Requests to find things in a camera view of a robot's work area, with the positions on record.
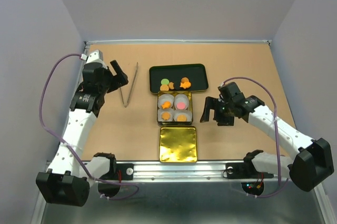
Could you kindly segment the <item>metal tongs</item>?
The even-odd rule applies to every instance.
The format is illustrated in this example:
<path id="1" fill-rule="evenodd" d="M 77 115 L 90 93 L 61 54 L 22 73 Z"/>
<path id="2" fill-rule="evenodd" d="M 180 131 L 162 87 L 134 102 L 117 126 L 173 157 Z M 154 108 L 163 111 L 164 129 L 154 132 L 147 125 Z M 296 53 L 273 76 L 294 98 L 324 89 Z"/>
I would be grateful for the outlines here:
<path id="1" fill-rule="evenodd" d="M 129 92 L 128 92 L 128 96 L 127 96 L 126 99 L 124 98 L 123 91 L 120 88 L 120 96 L 121 96 L 121 100 L 122 100 L 122 104 L 123 104 L 124 108 L 127 108 L 128 105 L 130 104 L 130 101 L 131 101 L 131 98 L 132 98 L 132 93 L 133 93 L 134 86 L 135 86 L 135 82 L 136 82 L 137 75 L 138 75 L 138 69 L 139 69 L 139 64 L 137 62 L 136 66 L 135 66 L 135 72 L 134 72 L 134 75 L 133 75 L 131 86 L 130 86 L 130 89 L 129 89 Z"/>

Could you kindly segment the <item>pink sandwich cookie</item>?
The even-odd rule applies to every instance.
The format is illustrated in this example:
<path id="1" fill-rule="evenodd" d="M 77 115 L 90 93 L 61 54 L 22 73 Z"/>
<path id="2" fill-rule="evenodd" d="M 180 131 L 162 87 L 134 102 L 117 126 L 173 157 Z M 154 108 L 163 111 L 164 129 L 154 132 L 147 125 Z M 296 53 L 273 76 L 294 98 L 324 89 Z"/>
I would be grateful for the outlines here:
<path id="1" fill-rule="evenodd" d="M 176 103 L 175 105 L 176 105 L 176 109 L 179 109 L 179 110 L 187 109 L 187 104 L 182 101 Z"/>

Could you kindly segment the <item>gold cookie tin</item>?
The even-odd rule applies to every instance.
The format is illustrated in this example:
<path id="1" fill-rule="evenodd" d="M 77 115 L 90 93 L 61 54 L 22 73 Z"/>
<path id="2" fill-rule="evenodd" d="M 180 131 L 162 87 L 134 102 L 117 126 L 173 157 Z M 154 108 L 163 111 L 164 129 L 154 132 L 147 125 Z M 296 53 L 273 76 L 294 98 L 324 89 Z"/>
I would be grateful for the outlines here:
<path id="1" fill-rule="evenodd" d="M 159 126 L 183 126 L 183 125 L 186 125 L 186 126 L 190 126 L 193 122 L 193 100 L 192 100 L 192 93 L 190 91 L 161 91 L 157 94 L 157 99 L 160 95 L 162 94 L 171 94 L 174 96 L 177 95 L 177 94 L 185 94 L 188 96 L 189 98 L 189 101 L 190 101 L 190 104 L 189 104 L 189 108 L 187 109 L 188 111 L 190 111 L 192 113 L 192 121 L 191 122 L 177 122 L 177 121 L 169 121 L 169 122 L 158 122 L 157 121 L 157 124 Z"/>

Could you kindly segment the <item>orange flower cookie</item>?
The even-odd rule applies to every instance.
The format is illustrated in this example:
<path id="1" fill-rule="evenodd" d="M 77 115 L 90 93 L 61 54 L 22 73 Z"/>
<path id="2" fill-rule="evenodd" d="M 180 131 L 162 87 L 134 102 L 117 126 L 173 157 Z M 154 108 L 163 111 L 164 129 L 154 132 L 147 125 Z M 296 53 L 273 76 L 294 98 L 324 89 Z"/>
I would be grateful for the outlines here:
<path id="1" fill-rule="evenodd" d="M 163 120 L 169 120 L 171 117 L 171 114 L 169 112 L 163 112 L 162 113 L 162 119 Z"/>

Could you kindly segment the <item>gold tin lid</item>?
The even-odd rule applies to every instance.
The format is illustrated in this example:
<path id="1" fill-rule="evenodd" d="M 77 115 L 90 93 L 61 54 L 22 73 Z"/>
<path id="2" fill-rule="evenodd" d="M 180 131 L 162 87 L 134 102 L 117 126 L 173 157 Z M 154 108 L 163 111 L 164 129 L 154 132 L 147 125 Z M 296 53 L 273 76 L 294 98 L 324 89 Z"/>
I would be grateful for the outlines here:
<path id="1" fill-rule="evenodd" d="M 160 129 L 159 161 L 197 162 L 197 132 L 193 126 L 163 126 Z"/>

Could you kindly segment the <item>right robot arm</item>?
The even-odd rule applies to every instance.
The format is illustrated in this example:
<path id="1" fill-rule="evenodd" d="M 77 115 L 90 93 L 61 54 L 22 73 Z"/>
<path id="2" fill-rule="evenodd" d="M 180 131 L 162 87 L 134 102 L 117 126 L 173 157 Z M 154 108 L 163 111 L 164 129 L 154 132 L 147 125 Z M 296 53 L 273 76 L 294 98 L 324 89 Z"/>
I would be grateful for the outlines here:
<path id="1" fill-rule="evenodd" d="M 277 116 L 277 110 L 252 95 L 245 97 L 235 82 L 218 87 L 218 98 L 206 97 L 200 121 L 213 119 L 218 126 L 233 126 L 235 118 L 243 119 L 275 141 L 287 156 L 262 150 L 248 152 L 242 162 L 226 168 L 230 179 L 258 178 L 265 174 L 291 179 L 301 190 L 309 192 L 334 173 L 331 146 L 323 138 L 313 139 L 299 132 Z"/>

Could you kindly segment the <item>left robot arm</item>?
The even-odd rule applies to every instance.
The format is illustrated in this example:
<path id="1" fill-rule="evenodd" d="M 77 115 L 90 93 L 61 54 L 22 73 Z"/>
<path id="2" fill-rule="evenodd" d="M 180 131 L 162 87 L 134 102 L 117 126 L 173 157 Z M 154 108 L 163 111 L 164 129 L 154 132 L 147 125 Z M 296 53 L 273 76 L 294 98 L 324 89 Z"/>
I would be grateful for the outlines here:
<path id="1" fill-rule="evenodd" d="M 48 203 L 83 206 L 90 187 L 103 176 L 119 176 L 114 154 L 98 152 L 84 164 L 80 156 L 91 128 L 104 105 L 106 94 L 128 84 L 127 75 L 116 60 L 106 66 L 100 59 L 84 64 L 82 82 L 70 104 L 68 123 L 57 153 L 46 172 L 39 172 L 36 184 Z"/>

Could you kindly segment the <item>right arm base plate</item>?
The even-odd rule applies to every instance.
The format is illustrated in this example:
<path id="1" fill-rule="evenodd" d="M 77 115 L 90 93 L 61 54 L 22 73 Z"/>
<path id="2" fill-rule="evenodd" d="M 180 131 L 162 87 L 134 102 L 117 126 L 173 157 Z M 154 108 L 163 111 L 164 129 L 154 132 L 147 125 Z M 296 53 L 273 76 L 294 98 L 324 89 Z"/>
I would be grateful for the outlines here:
<path id="1" fill-rule="evenodd" d="M 258 179 L 258 178 L 273 178 L 274 175 L 267 172 L 258 172 L 252 164 L 245 162 L 230 162 L 225 166 L 226 177 L 228 179 Z"/>

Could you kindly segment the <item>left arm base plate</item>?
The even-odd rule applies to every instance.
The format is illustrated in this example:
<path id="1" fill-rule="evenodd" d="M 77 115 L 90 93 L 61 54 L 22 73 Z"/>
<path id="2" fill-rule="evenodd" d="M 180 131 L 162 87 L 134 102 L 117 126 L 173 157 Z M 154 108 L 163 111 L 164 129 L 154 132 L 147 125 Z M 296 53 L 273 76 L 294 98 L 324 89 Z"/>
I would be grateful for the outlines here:
<path id="1" fill-rule="evenodd" d="M 92 175 L 102 180 L 118 180 L 118 181 L 132 181 L 134 178 L 134 164 L 133 163 L 116 163 L 109 164 L 108 170 L 106 168 L 99 168 L 94 170 L 89 166 L 89 162 L 85 163 Z"/>

